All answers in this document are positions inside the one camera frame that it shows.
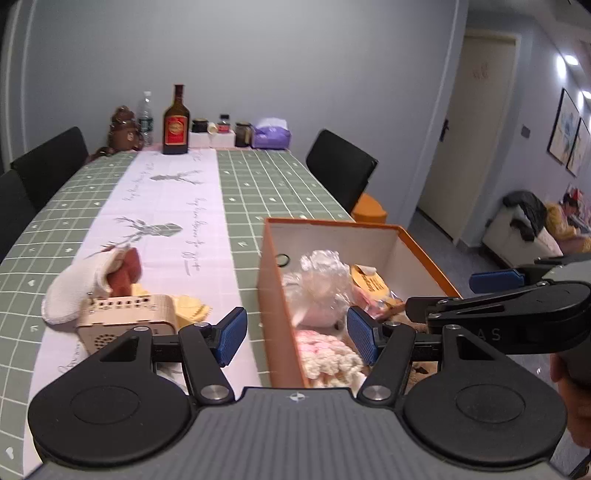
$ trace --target hand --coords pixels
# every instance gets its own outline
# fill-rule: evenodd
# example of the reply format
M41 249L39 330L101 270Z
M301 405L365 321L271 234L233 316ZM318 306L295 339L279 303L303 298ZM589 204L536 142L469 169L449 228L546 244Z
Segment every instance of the hand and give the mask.
M567 427L573 441L584 448L591 448L591 390L576 385L564 361L556 354L550 355L550 378L558 383L558 391L568 412Z

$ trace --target green checkered tablecloth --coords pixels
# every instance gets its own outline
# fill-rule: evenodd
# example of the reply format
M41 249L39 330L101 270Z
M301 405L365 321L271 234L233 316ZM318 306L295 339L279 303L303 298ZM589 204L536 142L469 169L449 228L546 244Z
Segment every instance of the green checkered tablecloth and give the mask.
M22 476L28 393L45 324L41 301L76 255L93 220L135 153L83 167L28 225L0 264L0 478ZM286 151L219 150L228 234L249 335L263 385L269 385L256 292L267 217L350 220Z

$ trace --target deer print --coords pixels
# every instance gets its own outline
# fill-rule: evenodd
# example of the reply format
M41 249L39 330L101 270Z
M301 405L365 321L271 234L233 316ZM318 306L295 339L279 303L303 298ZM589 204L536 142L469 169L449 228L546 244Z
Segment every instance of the deer print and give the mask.
M124 237L124 240L116 244L110 243L109 245L103 245L103 247L120 247L125 244L132 244L141 240L145 236L173 236L183 231L183 227L176 225L176 223L165 223L163 225L147 225L143 220L132 220L127 217L116 218L118 223L128 222L130 227L135 228L137 231L131 235Z
M150 180L176 180L176 181L186 181L187 183L192 183L193 185L200 185L203 182L198 180L189 180L185 177L191 175L193 173L201 173L201 170L191 170L191 171L182 171L177 173L176 175L155 175L150 177Z

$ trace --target orange box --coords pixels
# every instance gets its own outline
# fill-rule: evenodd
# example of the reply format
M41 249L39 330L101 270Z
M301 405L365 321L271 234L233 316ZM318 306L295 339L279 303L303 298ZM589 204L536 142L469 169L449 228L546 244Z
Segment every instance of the orange box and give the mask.
M282 268L277 266L276 257L287 255L290 263L285 269L296 270L300 257L314 250L334 250L343 263L376 267L388 287L403 300L411 296L460 296L437 265L400 226L268 218L265 220L257 287L273 387L309 387L281 286Z

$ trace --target sofa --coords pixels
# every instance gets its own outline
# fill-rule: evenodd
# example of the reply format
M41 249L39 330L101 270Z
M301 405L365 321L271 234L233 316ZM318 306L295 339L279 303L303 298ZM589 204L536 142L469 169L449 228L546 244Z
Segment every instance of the sofa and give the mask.
M558 244L544 228L533 242L521 238L519 230L510 225L514 208L502 206L486 229L482 243L510 267L533 263L539 257L561 255Z

